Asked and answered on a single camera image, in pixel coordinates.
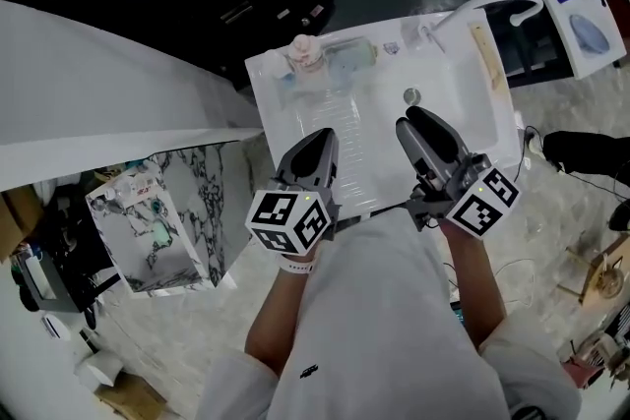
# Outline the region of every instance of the white faucet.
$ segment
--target white faucet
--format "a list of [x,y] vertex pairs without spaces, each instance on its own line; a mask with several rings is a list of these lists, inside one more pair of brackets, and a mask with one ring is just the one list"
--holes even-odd
[[[503,2],[506,0],[469,0],[468,2],[462,4],[458,7],[453,13],[447,16],[444,20],[438,23],[432,30],[433,34],[438,34],[445,27],[451,25],[454,20],[457,20],[463,13],[470,11],[471,9],[476,9],[478,7],[486,6],[487,4],[493,4],[494,2]],[[531,6],[530,9],[524,11],[523,13],[512,15],[510,17],[510,23],[514,27],[518,27],[524,20],[527,18],[537,15],[542,8],[544,7],[544,3],[542,0],[529,0],[530,2],[534,2],[534,5]]]

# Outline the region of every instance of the white cloth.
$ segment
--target white cloth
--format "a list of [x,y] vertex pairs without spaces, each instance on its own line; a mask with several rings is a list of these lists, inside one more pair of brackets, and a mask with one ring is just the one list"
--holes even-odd
[[536,318],[511,315],[479,356],[449,306],[435,244],[395,209],[320,251],[282,377],[242,352],[225,355],[197,419],[491,420],[524,406],[559,420],[580,410]]

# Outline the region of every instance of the bathroom sink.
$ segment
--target bathroom sink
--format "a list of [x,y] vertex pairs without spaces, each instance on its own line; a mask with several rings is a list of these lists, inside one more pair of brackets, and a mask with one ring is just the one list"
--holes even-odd
[[[356,111],[369,118],[364,128],[382,139],[384,146],[398,142],[396,120],[411,105],[421,105],[440,116],[460,132],[471,150],[484,151],[496,144],[496,122],[483,61],[469,33],[461,34],[457,43],[455,58],[447,57],[435,45],[427,46],[376,67],[365,81],[354,84]],[[392,154],[396,153],[399,150],[392,149]]]
[[[470,150],[487,153],[503,167],[518,162],[520,147],[507,85],[493,88],[469,27],[484,25],[496,51],[485,13],[471,11],[448,30],[437,32],[437,42],[418,37],[418,28],[435,27],[445,17],[421,15],[322,35],[324,54],[335,54],[336,69],[298,81],[289,90],[274,86],[263,75],[259,57],[247,60],[275,164],[304,136],[324,127],[337,133],[340,158],[333,192],[342,205],[340,219],[409,198],[415,171],[395,126],[410,105],[421,105],[442,117]],[[375,63],[361,51],[361,61],[367,63],[352,67],[346,75],[340,72],[339,53],[331,48],[345,47],[358,38],[372,44]]]

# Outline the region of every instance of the strap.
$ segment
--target strap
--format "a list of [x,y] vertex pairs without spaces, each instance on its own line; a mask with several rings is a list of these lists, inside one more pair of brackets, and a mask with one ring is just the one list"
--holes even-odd
[[287,259],[282,254],[276,254],[276,262],[280,268],[289,273],[309,274],[313,271],[313,267],[315,266],[315,261],[311,261],[310,263],[298,263]]

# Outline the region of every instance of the small bottle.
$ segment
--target small bottle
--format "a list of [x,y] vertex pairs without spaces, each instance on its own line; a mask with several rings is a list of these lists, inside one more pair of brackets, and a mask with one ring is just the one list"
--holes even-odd
[[105,190],[106,200],[125,201],[128,198],[144,195],[158,185],[156,177],[150,174],[139,174],[135,177],[125,176],[113,187]]
[[307,73],[317,72],[324,65],[322,45],[313,35],[297,35],[288,47],[288,57]]
[[282,83],[286,88],[295,84],[295,72],[288,60],[276,49],[263,55],[263,73]]

